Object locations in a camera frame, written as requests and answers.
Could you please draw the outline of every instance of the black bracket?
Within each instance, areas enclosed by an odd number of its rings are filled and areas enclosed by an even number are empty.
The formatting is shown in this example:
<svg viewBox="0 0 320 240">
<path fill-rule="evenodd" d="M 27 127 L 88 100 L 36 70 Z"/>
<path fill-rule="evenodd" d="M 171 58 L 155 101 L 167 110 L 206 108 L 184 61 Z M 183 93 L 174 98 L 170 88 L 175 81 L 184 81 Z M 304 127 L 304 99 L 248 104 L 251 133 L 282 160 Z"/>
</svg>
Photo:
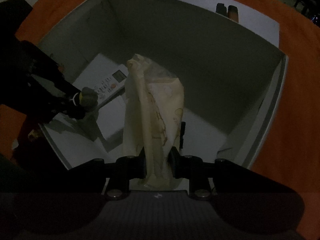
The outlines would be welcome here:
<svg viewBox="0 0 320 240">
<path fill-rule="evenodd" d="M 144 179 L 147 175 L 146 156 L 142 148 L 139 156 L 124 156 L 115 163 L 105 164 L 106 178 L 110 178 L 105 191 L 108 200 L 119 200 L 129 194 L 130 179 Z"/>
<path fill-rule="evenodd" d="M 172 147 L 168 161 L 174 178 L 189 180 L 189 196 L 197 200 L 211 198 L 211 187 L 208 178 L 212 178 L 213 163 L 204 163 L 201 158 L 191 155 L 181 156 Z"/>
</svg>

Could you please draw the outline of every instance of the orange cloth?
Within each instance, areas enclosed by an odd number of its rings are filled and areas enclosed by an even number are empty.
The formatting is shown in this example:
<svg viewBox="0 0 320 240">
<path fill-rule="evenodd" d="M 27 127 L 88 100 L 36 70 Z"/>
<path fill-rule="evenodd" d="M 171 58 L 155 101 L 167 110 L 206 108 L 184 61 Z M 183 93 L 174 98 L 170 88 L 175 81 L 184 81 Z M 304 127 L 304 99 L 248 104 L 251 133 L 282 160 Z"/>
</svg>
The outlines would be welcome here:
<svg viewBox="0 0 320 240">
<path fill-rule="evenodd" d="M 17 32 L 21 40 L 39 40 L 84 0 L 39 0 Z M 236 0 L 280 24 L 280 49 L 289 65 L 279 109 L 253 170 L 298 191 L 305 213 L 298 232 L 320 237 L 320 28 L 277 0 Z M 0 108 L 0 151 L 10 154 L 23 116 Z M 7 127 L 15 127 L 13 135 Z"/>
</svg>

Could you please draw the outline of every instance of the black object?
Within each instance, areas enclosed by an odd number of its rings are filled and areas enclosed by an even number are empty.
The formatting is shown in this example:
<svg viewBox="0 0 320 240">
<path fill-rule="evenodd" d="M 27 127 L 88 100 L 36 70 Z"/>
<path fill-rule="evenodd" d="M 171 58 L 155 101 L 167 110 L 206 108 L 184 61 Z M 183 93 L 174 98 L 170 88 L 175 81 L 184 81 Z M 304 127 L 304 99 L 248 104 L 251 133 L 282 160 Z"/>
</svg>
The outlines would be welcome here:
<svg viewBox="0 0 320 240">
<path fill-rule="evenodd" d="M 129 194 L 130 179 L 144 179 L 147 175 L 144 148 L 139 156 L 125 156 L 116 163 L 106 164 L 107 177 L 110 178 L 105 191 L 108 200 L 118 200 Z"/>
<path fill-rule="evenodd" d="M 294 190 L 228 160 L 204 163 L 180 156 L 173 147 L 169 163 L 175 178 L 189 179 L 190 197 L 210 201 L 223 220 L 243 231 L 284 232 L 296 228 L 303 215 L 303 200 Z M 215 195 L 208 178 L 213 178 Z"/>
<path fill-rule="evenodd" d="M 54 60 L 31 42 L 19 41 L 14 35 L 31 10 L 25 0 L 0 3 L 0 104 L 38 122 L 49 122 L 57 113 L 82 119 L 86 109 L 79 102 L 81 91 L 64 79 Z M 65 95 L 53 96 L 33 74 L 52 81 Z"/>
<path fill-rule="evenodd" d="M 320 27 L 320 14 L 314 15 L 311 18 L 311 22 L 314 23 L 315 25 L 317 25 L 318 27 Z"/>
<path fill-rule="evenodd" d="M 94 220 L 105 204 L 98 193 L 19 193 L 14 198 L 13 214 L 27 231 L 62 234 Z"/>
<path fill-rule="evenodd" d="M 183 136 L 184 136 L 185 131 L 186 131 L 186 122 L 181 122 L 179 149 L 183 149 Z"/>
<path fill-rule="evenodd" d="M 227 8 L 224 6 L 224 3 L 217 3 L 216 13 L 219 13 L 225 17 L 228 17 Z"/>
</svg>

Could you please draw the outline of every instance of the table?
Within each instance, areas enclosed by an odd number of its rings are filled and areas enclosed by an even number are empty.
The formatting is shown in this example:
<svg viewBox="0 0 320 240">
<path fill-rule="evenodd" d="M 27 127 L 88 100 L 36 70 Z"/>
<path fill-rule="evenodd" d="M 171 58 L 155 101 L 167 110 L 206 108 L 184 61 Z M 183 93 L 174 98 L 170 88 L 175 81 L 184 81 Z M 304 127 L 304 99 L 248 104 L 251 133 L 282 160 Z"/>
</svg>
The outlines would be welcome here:
<svg viewBox="0 0 320 240">
<path fill-rule="evenodd" d="M 17 32 L 38 43 L 84 0 L 39 0 Z M 277 0 L 236 0 L 280 24 L 279 48 L 289 56 L 282 98 L 268 138 L 253 170 L 298 191 L 305 213 L 298 232 L 320 237 L 320 29 Z M 11 154 L 25 116 L 0 106 L 0 151 Z"/>
</svg>

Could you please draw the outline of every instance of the crumpled paper bag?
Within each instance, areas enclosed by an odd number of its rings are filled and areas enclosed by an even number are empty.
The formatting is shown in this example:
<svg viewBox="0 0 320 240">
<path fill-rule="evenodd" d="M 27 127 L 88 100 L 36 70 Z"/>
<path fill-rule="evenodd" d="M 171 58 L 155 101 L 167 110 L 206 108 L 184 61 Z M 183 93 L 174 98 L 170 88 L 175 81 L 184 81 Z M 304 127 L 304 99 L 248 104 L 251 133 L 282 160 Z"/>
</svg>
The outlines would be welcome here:
<svg viewBox="0 0 320 240">
<path fill-rule="evenodd" d="M 135 54 L 127 67 L 123 155 L 138 156 L 144 147 L 147 164 L 146 178 L 136 180 L 133 188 L 173 189 L 180 180 L 172 177 L 167 157 L 172 146 L 179 149 L 183 86 L 175 75 L 141 55 Z"/>
</svg>

